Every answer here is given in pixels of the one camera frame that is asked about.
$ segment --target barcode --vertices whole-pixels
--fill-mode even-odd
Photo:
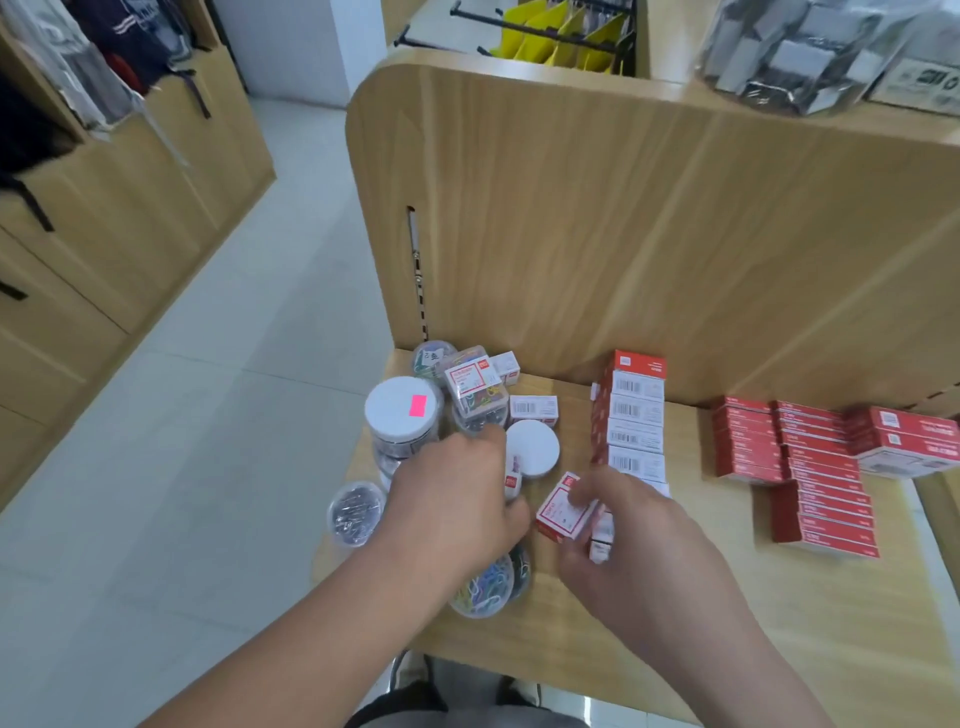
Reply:
[[[640,444],[640,438],[638,438],[636,435],[632,435],[630,432],[618,432],[617,430],[613,430],[611,432],[611,436],[618,443],[631,443],[633,445]]]
[[[640,416],[640,405],[630,404],[629,402],[619,401],[613,404],[613,412],[618,415],[629,415],[630,417]]]
[[[629,379],[618,379],[616,381],[616,388],[622,389],[624,392],[642,392],[643,385],[638,381],[630,381]]]
[[[631,473],[638,473],[640,470],[640,461],[635,460],[632,457],[624,457],[623,455],[614,455],[610,459],[611,467],[617,471],[630,471]]]

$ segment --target white tiled floor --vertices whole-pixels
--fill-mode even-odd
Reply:
[[[0,514],[0,724],[133,725],[309,588],[391,339],[344,113],[254,107],[277,183]],[[464,704],[495,678],[446,665],[438,682]],[[682,725],[549,688],[544,703]]]

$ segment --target cabinet handle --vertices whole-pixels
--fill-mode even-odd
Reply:
[[[26,298],[29,298],[27,294],[21,291],[19,288],[14,288],[9,283],[5,283],[0,280],[0,293],[10,296],[14,301],[23,301]]]

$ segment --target left hand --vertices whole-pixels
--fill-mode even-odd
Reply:
[[[487,425],[474,439],[456,433],[397,469],[372,541],[417,545],[452,594],[503,556],[530,528],[526,498],[503,495],[507,436]]]

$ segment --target white wall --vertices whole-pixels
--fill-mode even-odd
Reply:
[[[386,56],[380,0],[215,0],[251,94],[345,107]]]

